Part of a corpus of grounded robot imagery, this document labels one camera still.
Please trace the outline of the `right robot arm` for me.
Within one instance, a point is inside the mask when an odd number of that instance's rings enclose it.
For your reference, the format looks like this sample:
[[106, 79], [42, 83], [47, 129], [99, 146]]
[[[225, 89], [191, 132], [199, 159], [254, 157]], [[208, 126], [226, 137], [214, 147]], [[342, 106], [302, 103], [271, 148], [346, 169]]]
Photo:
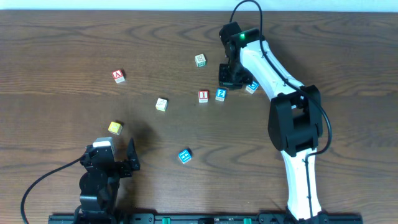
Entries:
[[287, 173], [287, 210], [296, 222], [310, 222], [322, 210], [314, 158], [323, 132], [320, 92], [289, 74], [259, 29], [243, 31], [237, 22], [230, 22], [219, 37], [228, 59], [220, 65], [219, 84], [232, 90], [258, 83], [265, 91], [271, 102], [268, 134], [282, 154]]

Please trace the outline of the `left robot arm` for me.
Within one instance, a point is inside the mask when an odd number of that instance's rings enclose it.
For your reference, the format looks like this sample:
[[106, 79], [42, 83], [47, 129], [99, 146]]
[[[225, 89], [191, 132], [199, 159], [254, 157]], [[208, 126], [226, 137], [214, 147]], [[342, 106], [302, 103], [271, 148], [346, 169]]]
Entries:
[[127, 146], [127, 159], [114, 160], [112, 137], [96, 139], [86, 146], [80, 164], [86, 169], [79, 181], [80, 207], [75, 210], [73, 223], [120, 223], [122, 212], [115, 211], [120, 180], [132, 177], [140, 169], [134, 140]]

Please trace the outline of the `red letter I block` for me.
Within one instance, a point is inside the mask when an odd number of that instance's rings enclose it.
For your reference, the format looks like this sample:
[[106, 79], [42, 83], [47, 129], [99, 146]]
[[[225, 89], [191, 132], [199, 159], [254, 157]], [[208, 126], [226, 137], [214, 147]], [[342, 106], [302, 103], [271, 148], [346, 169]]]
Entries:
[[207, 103], [209, 100], [209, 92], [208, 90], [200, 90], [198, 92], [198, 102], [199, 103]]

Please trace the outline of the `blue number 2 block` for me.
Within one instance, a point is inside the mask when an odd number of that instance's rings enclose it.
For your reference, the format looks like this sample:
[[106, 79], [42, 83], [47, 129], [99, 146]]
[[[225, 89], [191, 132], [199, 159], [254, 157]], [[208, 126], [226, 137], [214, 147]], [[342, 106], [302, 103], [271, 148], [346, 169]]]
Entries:
[[224, 101], [226, 98], [227, 90], [223, 88], [218, 88], [216, 90], [215, 100], [216, 101]]

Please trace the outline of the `red letter A block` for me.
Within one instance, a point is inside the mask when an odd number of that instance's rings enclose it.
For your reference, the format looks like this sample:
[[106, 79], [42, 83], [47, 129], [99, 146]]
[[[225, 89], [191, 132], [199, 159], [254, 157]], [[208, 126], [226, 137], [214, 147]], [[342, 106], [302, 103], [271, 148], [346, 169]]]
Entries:
[[125, 82], [124, 71], [123, 70], [115, 70], [112, 72], [112, 76], [116, 83]]

